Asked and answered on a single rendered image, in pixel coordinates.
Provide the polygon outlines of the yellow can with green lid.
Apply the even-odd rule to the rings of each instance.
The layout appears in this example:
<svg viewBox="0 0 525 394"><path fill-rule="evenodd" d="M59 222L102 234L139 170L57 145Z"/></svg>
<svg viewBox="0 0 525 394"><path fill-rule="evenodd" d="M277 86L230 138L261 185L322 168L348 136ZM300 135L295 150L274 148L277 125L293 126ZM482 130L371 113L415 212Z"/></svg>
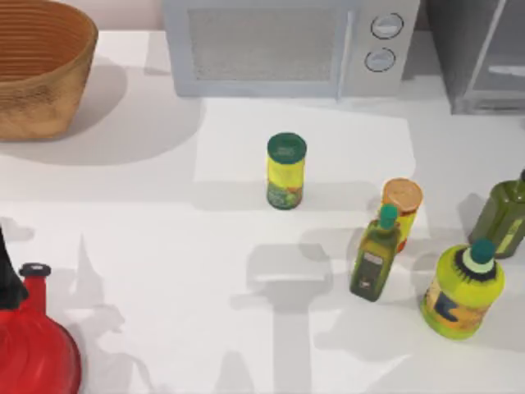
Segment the yellow can with green lid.
<svg viewBox="0 0 525 394"><path fill-rule="evenodd" d="M305 140L293 132L273 135L267 142L267 202L290 210L303 198L307 153Z"/></svg>

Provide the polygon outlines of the slim olive green bottle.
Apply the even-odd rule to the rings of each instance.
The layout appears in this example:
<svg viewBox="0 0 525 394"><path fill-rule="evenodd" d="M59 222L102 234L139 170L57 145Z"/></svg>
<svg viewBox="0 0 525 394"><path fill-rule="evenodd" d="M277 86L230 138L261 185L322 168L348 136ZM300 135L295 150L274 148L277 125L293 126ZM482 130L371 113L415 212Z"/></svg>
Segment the slim olive green bottle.
<svg viewBox="0 0 525 394"><path fill-rule="evenodd" d="M400 238L398 216L395 205L383 204L360 241L349 289L365 300L375 302L383 292L397 255Z"/></svg>

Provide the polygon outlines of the yellow can with orange lid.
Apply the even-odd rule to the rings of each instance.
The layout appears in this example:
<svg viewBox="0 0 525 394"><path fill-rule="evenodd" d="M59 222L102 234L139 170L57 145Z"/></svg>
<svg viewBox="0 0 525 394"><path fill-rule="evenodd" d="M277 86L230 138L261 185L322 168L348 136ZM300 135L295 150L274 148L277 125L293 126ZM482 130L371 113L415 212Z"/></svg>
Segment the yellow can with orange lid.
<svg viewBox="0 0 525 394"><path fill-rule="evenodd" d="M381 203L393 204L398 209L397 223L400 230L398 253L406 246L422 200L422 189L408 178L397 177L384 184Z"/></svg>

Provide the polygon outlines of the pale microwave oven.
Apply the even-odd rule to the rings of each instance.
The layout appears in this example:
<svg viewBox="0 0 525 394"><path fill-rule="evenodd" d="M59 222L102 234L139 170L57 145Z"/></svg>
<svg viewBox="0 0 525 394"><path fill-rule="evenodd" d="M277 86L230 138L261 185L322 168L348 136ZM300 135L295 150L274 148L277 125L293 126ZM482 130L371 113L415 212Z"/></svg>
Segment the pale microwave oven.
<svg viewBox="0 0 525 394"><path fill-rule="evenodd" d="M362 98L397 93L421 0L162 0L176 92L185 97ZM377 39L377 16L404 28ZM366 55L396 63L370 72Z"/></svg>

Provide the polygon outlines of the round microwave knob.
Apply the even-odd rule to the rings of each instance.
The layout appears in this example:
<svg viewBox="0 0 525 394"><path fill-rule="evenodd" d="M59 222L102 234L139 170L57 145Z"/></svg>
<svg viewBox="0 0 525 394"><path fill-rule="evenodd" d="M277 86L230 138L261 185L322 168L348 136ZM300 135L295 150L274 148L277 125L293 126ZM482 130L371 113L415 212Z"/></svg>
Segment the round microwave knob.
<svg viewBox="0 0 525 394"><path fill-rule="evenodd" d="M371 32L377 39L393 39L404 28L404 20L397 13L377 16L371 23Z"/></svg>
<svg viewBox="0 0 525 394"><path fill-rule="evenodd" d="M382 73L391 69L396 63L396 55L389 48L377 48L370 51L365 59L364 65L370 71L374 73Z"/></svg>

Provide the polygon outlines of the wide yellow-green bottle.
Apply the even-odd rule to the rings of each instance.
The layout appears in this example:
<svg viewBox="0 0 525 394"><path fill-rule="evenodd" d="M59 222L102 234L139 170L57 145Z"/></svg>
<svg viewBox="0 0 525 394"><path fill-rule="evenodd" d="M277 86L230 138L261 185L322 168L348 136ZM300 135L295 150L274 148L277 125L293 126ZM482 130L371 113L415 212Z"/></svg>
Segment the wide yellow-green bottle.
<svg viewBox="0 0 525 394"><path fill-rule="evenodd" d="M504 270L495 259L492 241L481 238L471 245L455 245L438 259L420 311L435 332L465 340L480 328L504 285Z"/></svg>

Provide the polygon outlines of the dark green bottle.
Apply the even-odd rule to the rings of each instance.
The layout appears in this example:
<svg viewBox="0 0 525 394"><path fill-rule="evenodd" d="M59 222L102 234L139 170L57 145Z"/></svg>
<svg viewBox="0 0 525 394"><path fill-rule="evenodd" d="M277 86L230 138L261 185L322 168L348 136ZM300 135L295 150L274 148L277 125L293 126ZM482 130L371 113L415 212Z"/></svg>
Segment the dark green bottle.
<svg viewBox="0 0 525 394"><path fill-rule="evenodd" d="M492 187L468 241L487 239L495 246L495 258L507 259L516 253L524 237L525 168L516 180Z"/></svg>

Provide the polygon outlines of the brown woven basket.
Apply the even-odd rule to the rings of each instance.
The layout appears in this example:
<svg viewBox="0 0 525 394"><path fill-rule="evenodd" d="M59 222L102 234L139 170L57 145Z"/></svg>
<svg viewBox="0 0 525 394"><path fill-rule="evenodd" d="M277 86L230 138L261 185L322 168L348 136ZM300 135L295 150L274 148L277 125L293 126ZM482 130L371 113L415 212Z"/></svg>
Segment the brown woven basket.
<svg viewBox="0 0 525 394"><path fill-rule="evenodd" d="M54 0L0 0L0 141L64 134L89 78L98 27Z"/></svg>

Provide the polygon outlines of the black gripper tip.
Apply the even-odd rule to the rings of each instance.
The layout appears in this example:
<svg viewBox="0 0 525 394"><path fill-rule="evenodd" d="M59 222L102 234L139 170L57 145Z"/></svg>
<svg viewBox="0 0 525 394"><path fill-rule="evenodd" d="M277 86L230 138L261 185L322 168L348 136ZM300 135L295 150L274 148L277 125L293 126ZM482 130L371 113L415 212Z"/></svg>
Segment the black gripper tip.
<svg viewBox="0 0 525 394"><path fill-rule="evenodd" d="M12 267L0 226L0 310L18 309L28 296L29 292Z"/></svg>

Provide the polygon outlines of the red kettle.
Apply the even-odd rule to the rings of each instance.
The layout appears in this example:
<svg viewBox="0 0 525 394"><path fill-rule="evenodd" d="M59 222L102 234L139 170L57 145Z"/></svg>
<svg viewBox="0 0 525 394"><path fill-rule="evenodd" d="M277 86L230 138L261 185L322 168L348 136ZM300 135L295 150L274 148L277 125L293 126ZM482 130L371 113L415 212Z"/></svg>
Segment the red kettle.
<svg viewBox="0 0 525 394"><path fill-rule="evenodd" d="M0 287L0 394L80 394L78 346L47 315L51 272L46 264L25 263Z"/></svg>

